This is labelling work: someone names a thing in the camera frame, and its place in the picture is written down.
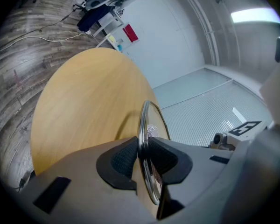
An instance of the desk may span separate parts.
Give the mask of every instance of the desk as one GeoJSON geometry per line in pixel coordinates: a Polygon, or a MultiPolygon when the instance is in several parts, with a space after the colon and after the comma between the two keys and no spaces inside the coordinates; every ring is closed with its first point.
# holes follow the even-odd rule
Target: desk
{"type": "Polygon", "coordinates": [[[96,37],[103,29],[105,29],[111,22],[114,22],[114,21],[120,22],[120,25],[117,26],[116,28],[119,28],[119,27],[121,27],[121,25],[125,24],[116,11],[111,11],[98,21],[100,23],[101,27],[93,34],[93,36],[96,37]]]}
{"type": "Polygon", "coordinates": [[[157,104],[148,81],[125,55],[107,48],[75,55],[38,100],[31,132],[35,173],[77,150],[137,136],[145,100],[157,104]]]}

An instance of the black sticker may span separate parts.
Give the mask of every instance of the black sticker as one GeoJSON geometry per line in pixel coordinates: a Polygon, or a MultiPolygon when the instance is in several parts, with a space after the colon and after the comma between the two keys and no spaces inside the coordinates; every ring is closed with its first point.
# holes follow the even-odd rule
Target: black sticker
{"type": "Polygon", "coordinates": [[[215,156],[215,155],[211,156],[210,160],[213,160],[215,162],[220,162],[220,163],[223,163],[223,164],[227,164],[229,162],[229,159],[219,157],[219,156],[215,156]]]}
{"type": "Polygon", "coordinates": [[[57,177],[33,204],[50,214],[70,182],[66,177],[57,177]]]}
{"type": "Polygon", "coordinates": [[[261,123],[261,121],[254,121],[254,122],[246,122],[244,124],[242,124],[239,127],[236,127],[235,129],[229,131],[228,133],[231,133],[235,136],[241,136],[242,134],[248,132],[249,130],[253,129],[254,127],[256,127],[257,125],[259,125],[261,123]]]}

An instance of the table leg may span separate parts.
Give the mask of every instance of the table leg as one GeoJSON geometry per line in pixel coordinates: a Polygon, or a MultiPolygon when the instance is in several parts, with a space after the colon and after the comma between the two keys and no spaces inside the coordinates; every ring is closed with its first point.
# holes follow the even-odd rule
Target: table leg
{"type": "Polygon", "coordinates": [[[96,48],[100,47],[107,39],[109,36],[111,36],[116,30],[120,29],[120,28],[123,28],[123,27],[126,27],[129,23],[126,23],[126,24],[122,24],[116,28],[114,28],[109,34],[107,34],[107,36],[105,36],[103,38],[103,40],[96,46],[96,48]]]}
{"type": "Polygon", "coordinates": [[[114,15],[116,16],[116,19],[121,23],[124,24],[124,22],[122,21],[121,17],[119,17],[117,12],[114,12],[114,15]]]}
{"type": "Polygon", "coordinates": [[[106,28],[106,27],[107,27],[111,22],[113,22],[113,21],[115,21],[115,18],[110,19],[106,24],[104,24],[103,26],[101,26],[101,27],[99,28],[99,30],[97,30],[97,31],[93,34],[93,36],[96,37],[97,34],[99,34],[104,28],[106,28]]]}

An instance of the gray plastic part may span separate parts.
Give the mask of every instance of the gray plastic part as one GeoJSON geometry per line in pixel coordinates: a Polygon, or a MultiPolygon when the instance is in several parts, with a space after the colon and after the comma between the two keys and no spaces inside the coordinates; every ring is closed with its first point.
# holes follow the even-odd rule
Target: gray plastic part
{"type": "Polygon", "coordinates": [[[184,206],[187,206],[212,185],[226,167],[226,164],[210,160],[210,157],[216,155],[229,159],[232,155],[232,151],[184,145],[162,138],[157,139],[186,153],[193,161],[193,168],[182,183],[168,185],[171,198],[178,200],[184,206]]]}
{"type": "Polygon", "coordinates": [[[44,223],[151,223],[155,218],[141,204],[136,191],[114,189],[97,173],[97,158],[107,150],[129,139],[117,140],[67,155],[46,172],[36,176],[22,191],[29,213],[44,223]],[[71,182],[50,215],[33,203],[57,177],[71,182]]]}
{"type": "Polygon", "coordinates": [[[248,150],[243,171],[224,209],[224,221],[234,223],[253,215],[280,183],[280,127],[265,130],[248,150]]]}
{"type": "MultiPolygon", "coordinates": [[[[248,141],[238,145],[228,164],[225,165],[225,168],[222,169],[216,179],[210,183],[204,192],[192,200],[191,203],[188,203],[184,209],[164,219],[162,223],[221,223],[222,211],[241,173],[248,146],[248,141]]],[[[191,185],[188,183],[187,191],[189,192],[190,190],[191,185]]]]}

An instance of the white cable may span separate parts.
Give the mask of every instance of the white cable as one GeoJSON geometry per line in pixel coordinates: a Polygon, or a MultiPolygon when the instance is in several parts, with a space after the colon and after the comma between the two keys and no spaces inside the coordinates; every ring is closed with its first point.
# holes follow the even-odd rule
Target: white cable
{"type": "Polygon", "coordinates": [[[68,40],[68,39],[72,39],[72,38],[77,37],[77,36],[80,36],[80,35],[82,35],[82,34],[85,34],[85,32],[80,33],[79,35],[76,35],[76,36],[72,36],[72,37],[66,38],[66,39],[64,39],[64,40],[59,40],[59,41],[51,41],[51,40],[48,40],[48,39],[43,38],[43,37],[40,37],[40,36],[25,36],[25,37],[23,37],[23,38],[21,38],[21,39],[19,39],[19,40],[16,40],[15,42],[11,43],[8,47],[5,47],[5,48],[1,49],[0,52],[3,51],[3,50],[5,50],[5,49],[7,49],[7,48],[10,48],[13,44],[15,44],[15,43],[17,43],[17,42],[19,42],[20,40],[23,40],[23,39],[25,39],[25,38],[41,38],[41,39],[43,39],[43,40],[45,40],[45,41],[48,41],[48,42],[64,42],[64,41],[66,41],[66,40],[68,40]]]}
{"type": "Polygon", "coordinates": [[[93,35],[91,35],[91,36],[99,43],[99,41],[93,35]]]}

